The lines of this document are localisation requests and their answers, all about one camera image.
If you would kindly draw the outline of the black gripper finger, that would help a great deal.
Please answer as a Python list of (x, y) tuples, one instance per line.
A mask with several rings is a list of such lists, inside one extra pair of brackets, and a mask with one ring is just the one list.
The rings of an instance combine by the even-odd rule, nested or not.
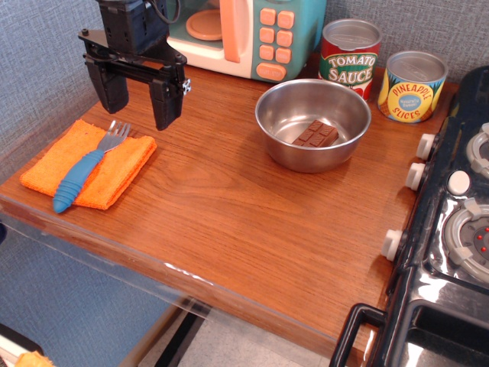
[(126, 78), (112, 69), (112, 64), (86, 58), (89, 77), (104, 109), (114, 114), (122, 110), (129, 101)]
[(183, 82), (176, 69), (163, 66), (149, 84), (154, 119), (158, 131), (178, 119), (183, 107)]

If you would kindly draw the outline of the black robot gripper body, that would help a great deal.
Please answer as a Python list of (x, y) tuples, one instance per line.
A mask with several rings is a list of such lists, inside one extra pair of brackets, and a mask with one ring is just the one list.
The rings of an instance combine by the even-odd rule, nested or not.
[(175, 67), (180, 89), (184, 94), (191, 90), (184, 76), (186, 58), (167, 43), (170, 26), (180, 17), (180, 1), (171, 6), (165, 1), (99, 1), (98, 5), (104, 28), (79, 32), (88, 48), (101, 47), (102, 60), (143, 58)]

